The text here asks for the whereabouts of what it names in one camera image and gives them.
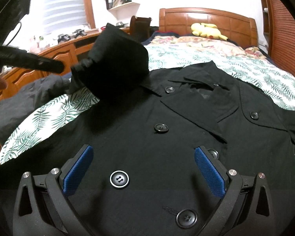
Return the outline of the black button coat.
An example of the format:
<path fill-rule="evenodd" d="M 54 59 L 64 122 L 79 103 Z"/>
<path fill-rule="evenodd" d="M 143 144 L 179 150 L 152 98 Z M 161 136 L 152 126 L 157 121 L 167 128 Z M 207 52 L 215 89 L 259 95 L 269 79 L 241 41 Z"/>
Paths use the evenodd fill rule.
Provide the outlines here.
<path fill-rule="evenodd" d="M 99 101 L 0 166 L 0 235 L 280 235 L 295 111 L 213 62 L 149 71 L 111 24 L 71 87 Z"/>

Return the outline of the wooden desk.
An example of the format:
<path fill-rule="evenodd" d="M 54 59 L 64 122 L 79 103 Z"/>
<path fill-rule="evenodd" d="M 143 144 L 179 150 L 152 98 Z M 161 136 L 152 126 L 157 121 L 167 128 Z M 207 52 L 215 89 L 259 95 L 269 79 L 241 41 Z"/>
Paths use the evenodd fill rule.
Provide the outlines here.
<path fill-rule="evenodd" d="M 64 70 L 60 75 L 63 76 L 70 72 L 71 66 L 87 55 L 99 35 L 100 32 L 98 31 L 89 31 L 86 36 L 77 37 L 48 48 L 40 52 L 38 56 L 62 62 Z M 7 81 L 7 88 L 0 90 L 0 101 L 14 96 L 26 84 L 50 75 L 50 72 L 43 71 L 37 66 L 29 65 L 28 62 L 25 65 L 21 65 L 25 59 L 20 58 L 20 56 L 17 56 L 16 59 L 14 62 L 7 59 L 4 60 L 6 65 L 13 68 L 3 75 L 3 79 Z"/>

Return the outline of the grey folded garment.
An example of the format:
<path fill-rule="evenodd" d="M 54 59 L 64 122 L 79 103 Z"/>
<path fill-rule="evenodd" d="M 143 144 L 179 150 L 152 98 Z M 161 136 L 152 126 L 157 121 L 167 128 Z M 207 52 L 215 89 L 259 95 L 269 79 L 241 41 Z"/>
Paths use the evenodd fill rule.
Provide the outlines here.
<path fill-rule="evenodd" d="M 13 131 L 37 108 L 65 94 L 70 80 L 49 75 L 23 86 L 14 96 L 0 101 L 0 143 L 4 144 Z"/>

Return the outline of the striped window blind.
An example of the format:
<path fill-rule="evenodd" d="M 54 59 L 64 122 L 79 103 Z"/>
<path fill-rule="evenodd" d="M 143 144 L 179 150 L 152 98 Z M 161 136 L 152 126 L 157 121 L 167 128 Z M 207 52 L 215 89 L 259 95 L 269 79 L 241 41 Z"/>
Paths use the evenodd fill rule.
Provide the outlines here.
<path fill-rule="evenodd" d="M 31 0 L 29 19 L 46 34 L 88 25 L 84 0 Z"/>

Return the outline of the dark wooden chair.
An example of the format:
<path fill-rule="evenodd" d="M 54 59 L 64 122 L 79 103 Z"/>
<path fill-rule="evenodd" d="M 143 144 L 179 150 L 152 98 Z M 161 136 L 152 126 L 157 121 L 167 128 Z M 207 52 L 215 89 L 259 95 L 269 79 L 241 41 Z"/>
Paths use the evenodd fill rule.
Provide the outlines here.
<path fill-rule="evenodd" d="M 152 19 L 132 16 L 129 25 L 129 34 L 138 42 L 143 42 L 150 37 L 150 23 Z"/>

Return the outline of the floral quilt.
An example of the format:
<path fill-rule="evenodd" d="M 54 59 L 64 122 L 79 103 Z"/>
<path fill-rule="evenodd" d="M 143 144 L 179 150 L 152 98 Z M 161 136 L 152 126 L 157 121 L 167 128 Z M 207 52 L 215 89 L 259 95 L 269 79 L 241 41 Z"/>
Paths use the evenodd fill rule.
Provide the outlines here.
<path fill-rule="evenodd" d="M 244 49 L 231 41 L 214 40 L 205 37 L 175 37 L 159 35 L 152 39 L 151 44 L 192 47 L 197 51 L 207 51 L 223 56 L 244 56 L 252 59 L 267 59 L 267 57 L 256 46 Z"/>

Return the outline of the yellow plush toy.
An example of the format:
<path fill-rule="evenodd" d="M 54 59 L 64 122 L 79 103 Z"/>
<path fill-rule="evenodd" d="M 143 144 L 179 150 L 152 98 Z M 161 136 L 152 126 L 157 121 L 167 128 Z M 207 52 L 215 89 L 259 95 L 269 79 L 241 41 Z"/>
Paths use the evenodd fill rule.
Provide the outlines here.
<path fill-rule="evenodd" d="M 211 23 L 193 23 L 191 25 L 191 31 L 195 36 L 214 40 L 228 40 L 228 37 L 222 35 L 217 26 Z"/>

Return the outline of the palm leaf bed sheet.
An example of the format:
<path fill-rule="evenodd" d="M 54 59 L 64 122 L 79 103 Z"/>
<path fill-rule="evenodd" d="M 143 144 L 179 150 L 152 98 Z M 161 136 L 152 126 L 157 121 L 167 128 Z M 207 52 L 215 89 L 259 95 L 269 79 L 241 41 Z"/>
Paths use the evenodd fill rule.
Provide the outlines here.
<path fill-rule="evenodd" d="M 208 216 L 218 203 L 195 163 L 216 151 L 227 169 L 265 174 L 280 224 L 295 215 L 295 111 L 233 78 L 214 61 L 148 71 L 148 53 L 128 41 L 96 45 L 93 64 L 72 72 L 68 93 L 99 98 L 51 137 L 0 166 L 0 208 L 11 216 L 22 173 L 63 165 L 84 145 L 94 158 L 71 198 L 81 216 L 172 219 L 184 209 Z"/>

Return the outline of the wooden headboard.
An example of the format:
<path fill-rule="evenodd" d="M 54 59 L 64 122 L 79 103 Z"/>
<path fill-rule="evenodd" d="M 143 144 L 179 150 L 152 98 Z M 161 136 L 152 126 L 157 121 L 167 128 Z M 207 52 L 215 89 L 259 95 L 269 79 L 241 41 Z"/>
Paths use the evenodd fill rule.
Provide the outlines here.
<path fill-rule="evenodd" d="M 194 23 L 215 24 L 222 35 L 243 48 L 258 45 L 257 27 L 253 18 L 222 10 L 196 7 L 159 10 L 160 32 L 187 35 L 192 32 L 191 25 Z"/>

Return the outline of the wooden louvered wardrobe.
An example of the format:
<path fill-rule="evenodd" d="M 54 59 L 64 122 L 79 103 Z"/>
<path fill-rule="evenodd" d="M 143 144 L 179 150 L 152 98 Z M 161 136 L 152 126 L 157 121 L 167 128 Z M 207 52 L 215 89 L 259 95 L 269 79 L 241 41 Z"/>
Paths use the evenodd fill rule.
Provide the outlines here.
<path fill-rule="evenodd" d="M 295 77 L 295 20 L 280 0 L 261 0 L 264 36 L 274 63 Z"/>

